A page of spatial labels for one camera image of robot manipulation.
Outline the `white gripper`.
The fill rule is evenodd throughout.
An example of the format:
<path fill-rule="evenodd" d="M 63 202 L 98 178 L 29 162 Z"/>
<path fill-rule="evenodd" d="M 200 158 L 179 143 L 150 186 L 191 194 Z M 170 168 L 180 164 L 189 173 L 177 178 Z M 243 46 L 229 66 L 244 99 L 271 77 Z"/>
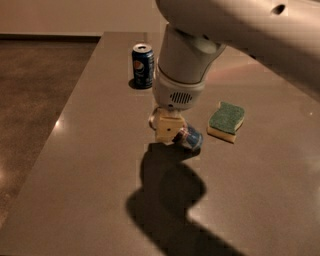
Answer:
<path fill-rule="evenodd" d="M 179 111 L 192 108 L 204 88 L 204 81 L 196 84 L 176 82 L 156 66 L 152 91 L 156 103 L 162 108 L 156 107 L 153 110 L 149 115 L 148 124 L 155 131 L 157 142 L 169 143 L 176 137 L 185 124 L 185 119 Z"/>

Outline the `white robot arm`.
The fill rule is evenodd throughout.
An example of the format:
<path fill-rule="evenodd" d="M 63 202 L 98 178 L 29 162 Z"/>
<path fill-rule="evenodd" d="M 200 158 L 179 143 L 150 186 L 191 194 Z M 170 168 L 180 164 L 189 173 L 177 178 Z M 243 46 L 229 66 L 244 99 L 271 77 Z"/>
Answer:
<path fill-rule="evenodd" d="M 181 116 L 205 87 L 212 62 L 233 47 L 317 97 L 319 0 L 155 0 L 167 25 L 154 71 L 158 142 L 187 135 Z"/>

